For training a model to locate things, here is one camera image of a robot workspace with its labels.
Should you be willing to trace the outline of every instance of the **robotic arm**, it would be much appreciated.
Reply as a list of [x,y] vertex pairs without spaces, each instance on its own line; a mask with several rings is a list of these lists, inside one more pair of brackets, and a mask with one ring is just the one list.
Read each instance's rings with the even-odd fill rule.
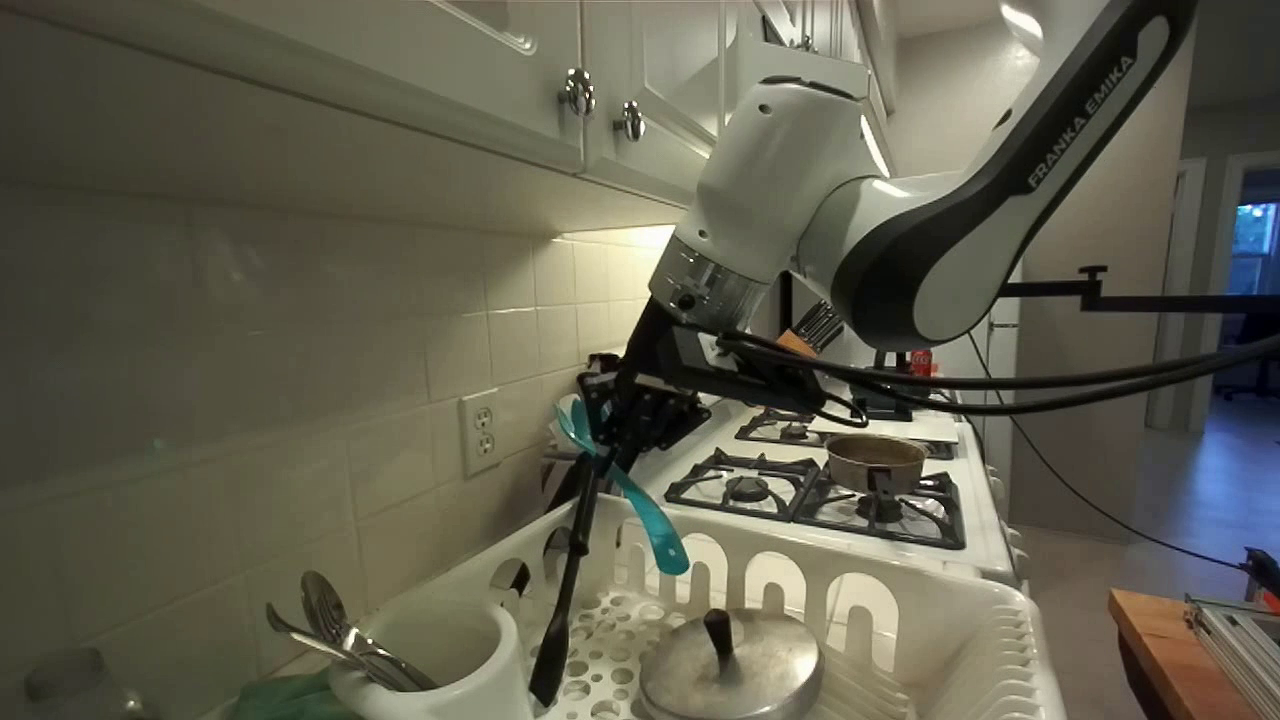
[[647,284],[654,304],[687,327],[731,334],[794,273],[874,349],[964,336],[1170,68],[1194,18],[1198,0],[1114,0],[1001,119],[970,177],[875,177],[860,96],[829,74],[769,75],[716,142],[697,211]]

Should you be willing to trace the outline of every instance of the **metal spoon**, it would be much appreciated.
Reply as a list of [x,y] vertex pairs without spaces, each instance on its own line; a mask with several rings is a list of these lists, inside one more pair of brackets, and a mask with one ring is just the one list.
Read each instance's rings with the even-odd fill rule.
[[349,622],[343,601],[337,596],[337,589],[327,586],[327,575],[321,573],[304,573],[299,579],[304,589],[304,613],[307,624],[317,630],[317,638],[326,638],[327,644],[337,644],[349,657],[377,657],[386,662],[394,673],[400,673],[403,686],[414,689],[441,689],[428,673],[414,667],[410,662],[394,657],[386,644],[377,644],[362,624]]
[[362,657],[362,651],[343,651],[343,650],[327,644],[326,638],[288,624],[288,622],[277,613],[277,605],[266,605],[266,617],[267,617],[272,634],[288,638],[293,644],[299,644],[299,650],[307,650],[307,651],[321,651],[321,657],[342,662],[342,663],[356,663],[356,667],[364,667],[377,686],[390,686],[390,689],[400,689],[400,691],[414,691],[414,689],[417,689],[417,686],[410,686],[403,673],[397,673],[390,662],[382,662],[382,657]]

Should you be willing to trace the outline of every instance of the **kitchen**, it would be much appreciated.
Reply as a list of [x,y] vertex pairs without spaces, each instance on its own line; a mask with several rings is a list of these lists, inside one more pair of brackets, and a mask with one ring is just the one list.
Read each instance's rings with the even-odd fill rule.
[[[0,423],[0,538],[7,589],[20,589],[6,613],[27,622],[0,651],[0,718],[25,714],[20,675],[65,644],[101,644],[173,718],[198,718],[293,657],[261,624],[261,601],[293,610],[299,568],[331,575],[364,617],[530,521],[552,401],[589,352],[624,344],[666,243],[666,234],[620,228],[682,218],[731,96],[716,53],[694,53],[686,75],[630,75],[634,40],[594,45],[594,34],[620,27],[583,27],[583,53],[620,55],[594,75],[599,113],[565,113],[550,96],[580,55],[577,7],[546,27],[562,45],[531,35],[531,55],[558,66],[552,82],[550,68],[506,68],[498,45],[423,45],[471,53],[417,75],[448,82],[435,105],[403,82],[369,83],[362,59],[417,45],[382,35],[397,19],[364,27],[342,6],[317,14],[317,34],[369,35],[337,45],[349,55],[326,74],[299,40],[272,45],[201,18],[246,19],[254,6],[183,6],[148,26],[72,0],[38,18],[25,0],[0,7],[0,309],[12,314],[0,395],[18,408]],[[286,6],[266,14],[266,27],[280,19]],[[959,170],[1029,82],[1025,49],[990,19],[879,53],[897,66],[885,82],[897,83],[897,172]],[[729,49],[724,27],[719,6],[662,26],[678,49],[710,49],[694,34]],[[970,74],[992,75],[990,90],[974,92]],[[1170,218],[1161,186],[1179,143],[1179,113],[1170,110],[1186,74],[1164,75],[1139,134],[1125,128],[1045,228],[1029,281],[1109,261],[1115,290],[1158,284],[1149,256]],[[613,142],[613,113],[645,82],[697,92],[682,96],[686,117],[647,117],[637,154]],[[1019,372],[1134,366],[1153,349],[1144,319],[1109,319],[1100,336],[1097,319],[1063,309],[1025,309],[1009,325],[1015,342],[996,342],[992,360]],[[942,366],[975,372],[970,349],[942,352]],[[484,389],[502,389],[502,460],[471,475],[456,401]],[[1136,465],[1136,408],[1032,427],[1054,456],[1074,456],[1094,497],[1129,505],[1109,475]],[[1009,433],[992,427],[992,446],[1013,456]],[[1089,525],[1042,467],[1001,465],[1025,521]]]

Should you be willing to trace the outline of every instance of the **cabinet door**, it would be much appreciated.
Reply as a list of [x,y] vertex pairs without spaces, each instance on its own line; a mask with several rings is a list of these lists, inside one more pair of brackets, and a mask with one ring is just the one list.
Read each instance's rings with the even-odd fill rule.
[[589,0],[583,49],[599,90],[589,172],[687,202],[724,124],[719,0]]
[[0,0],[506,158],[580,172],[580,0]]

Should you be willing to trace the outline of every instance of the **kitchen backsplash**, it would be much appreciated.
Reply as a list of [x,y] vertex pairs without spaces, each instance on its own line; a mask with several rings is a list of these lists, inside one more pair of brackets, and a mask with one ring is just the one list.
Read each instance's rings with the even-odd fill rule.
[[[476,236],[0,188],[0,718],[65,644],[193,718],[531,514],[552,401],[624,344],[662,234]],[[502,467],[456,401],[502,389]]]

